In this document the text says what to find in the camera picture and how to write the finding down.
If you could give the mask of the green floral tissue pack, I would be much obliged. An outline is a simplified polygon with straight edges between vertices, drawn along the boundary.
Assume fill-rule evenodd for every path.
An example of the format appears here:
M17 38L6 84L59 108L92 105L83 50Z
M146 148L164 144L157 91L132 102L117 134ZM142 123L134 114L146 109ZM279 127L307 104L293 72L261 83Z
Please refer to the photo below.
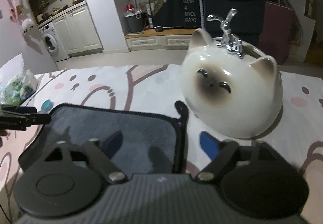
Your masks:
M23 71L1 86L1 105L18 106L33 95L38 86L30 70Z

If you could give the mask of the white ceramic cat bowl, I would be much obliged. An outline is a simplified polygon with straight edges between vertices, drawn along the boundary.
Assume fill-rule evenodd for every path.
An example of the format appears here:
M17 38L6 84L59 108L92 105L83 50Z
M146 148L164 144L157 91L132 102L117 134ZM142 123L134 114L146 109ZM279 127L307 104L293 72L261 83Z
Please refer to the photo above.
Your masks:
M246 42L242 57L230 54L203 29L191 37L181 67L181 88L187 106L200 120L234 138L265 132L282 108L276 60Z

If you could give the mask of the white washing machine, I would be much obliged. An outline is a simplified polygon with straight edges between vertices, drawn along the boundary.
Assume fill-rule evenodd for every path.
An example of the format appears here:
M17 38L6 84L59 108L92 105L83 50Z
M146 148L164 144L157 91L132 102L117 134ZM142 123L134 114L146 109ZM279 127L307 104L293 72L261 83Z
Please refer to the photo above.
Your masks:
M50 54L51 58L54 62L60 62L69 59L69 55L64 48L58 33L54 28L54 24L52 22L44 25L39 28L39 32L45 46L47 47L47 51Z

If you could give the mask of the white kitchen cabinet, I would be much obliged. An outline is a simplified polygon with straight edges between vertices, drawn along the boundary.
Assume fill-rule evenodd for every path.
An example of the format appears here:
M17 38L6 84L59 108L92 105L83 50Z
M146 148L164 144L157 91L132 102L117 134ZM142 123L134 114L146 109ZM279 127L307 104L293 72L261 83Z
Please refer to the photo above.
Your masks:
M52 22L68 54L102 49L87 5L71 9Z

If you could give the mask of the silver rabbit figurine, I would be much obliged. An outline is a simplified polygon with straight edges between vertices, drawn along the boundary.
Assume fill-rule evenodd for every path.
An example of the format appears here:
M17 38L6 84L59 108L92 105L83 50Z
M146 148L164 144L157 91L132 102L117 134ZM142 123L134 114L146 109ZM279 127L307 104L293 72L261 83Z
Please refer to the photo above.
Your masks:
M231 8L226 16L225 19L218 15L208 15L206 20L208 22L212 21L219 21L220 22L220 29L223 32L223 36L219 43L216 45L218 47L223 47L227 50L229 54L235 54L238 56L238 58L242 59L244 57L243 55L243 47L242 47L242 40L232 33L230 23L233 17L238 13L238 11L235 8Z

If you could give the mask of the white drawer bench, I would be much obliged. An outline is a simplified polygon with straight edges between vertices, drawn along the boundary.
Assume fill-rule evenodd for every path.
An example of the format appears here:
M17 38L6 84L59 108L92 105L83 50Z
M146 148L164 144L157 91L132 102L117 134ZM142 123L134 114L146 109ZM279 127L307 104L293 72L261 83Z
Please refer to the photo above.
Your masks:
M194 29L145 29L142 33L125 35L130 51L152 49L187 49Z

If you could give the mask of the maroon folded mat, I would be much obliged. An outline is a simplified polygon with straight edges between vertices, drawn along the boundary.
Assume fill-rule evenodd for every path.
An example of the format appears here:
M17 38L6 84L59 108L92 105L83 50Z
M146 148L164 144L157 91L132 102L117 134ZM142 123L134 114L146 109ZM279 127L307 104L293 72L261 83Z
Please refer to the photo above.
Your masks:
M258 48L281 65L290 55L291 43L297 31L297 18L292 8L266 2Z

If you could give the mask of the dark grey trash bin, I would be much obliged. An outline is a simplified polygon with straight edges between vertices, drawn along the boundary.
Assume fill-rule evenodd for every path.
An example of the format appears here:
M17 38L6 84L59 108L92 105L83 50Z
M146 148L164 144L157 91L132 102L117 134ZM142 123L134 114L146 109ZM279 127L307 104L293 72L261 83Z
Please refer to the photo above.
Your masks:
M129 33L139 33L143 31L145 20L141 12L126 15L125 20L129 27Z

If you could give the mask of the small black bowl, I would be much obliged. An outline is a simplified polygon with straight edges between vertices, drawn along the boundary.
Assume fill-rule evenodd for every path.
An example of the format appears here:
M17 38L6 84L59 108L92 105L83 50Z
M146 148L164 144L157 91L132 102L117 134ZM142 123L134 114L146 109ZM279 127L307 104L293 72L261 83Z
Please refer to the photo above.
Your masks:
M163 27L161 27L161 26L157 26L157 27L155 28L155 31L156 31L156 32L163 32L163 31L164 31L164 28L163 28Z

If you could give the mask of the black have a nice day cloth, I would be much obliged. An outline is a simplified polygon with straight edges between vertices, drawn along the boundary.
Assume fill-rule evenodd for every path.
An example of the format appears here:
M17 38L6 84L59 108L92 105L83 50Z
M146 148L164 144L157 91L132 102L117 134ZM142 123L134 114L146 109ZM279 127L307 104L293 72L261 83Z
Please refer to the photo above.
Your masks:
M199 0L149 0L154 27L197 29L201 27Z

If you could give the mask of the red bottle cap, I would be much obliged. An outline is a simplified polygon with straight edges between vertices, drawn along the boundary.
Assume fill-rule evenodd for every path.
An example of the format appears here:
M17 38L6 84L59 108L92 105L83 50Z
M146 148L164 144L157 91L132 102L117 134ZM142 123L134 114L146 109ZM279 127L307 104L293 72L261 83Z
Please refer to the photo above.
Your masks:
M129 5L126 6L127 11L131 11L133 9L134 9L134 6L132 4L129 4Z

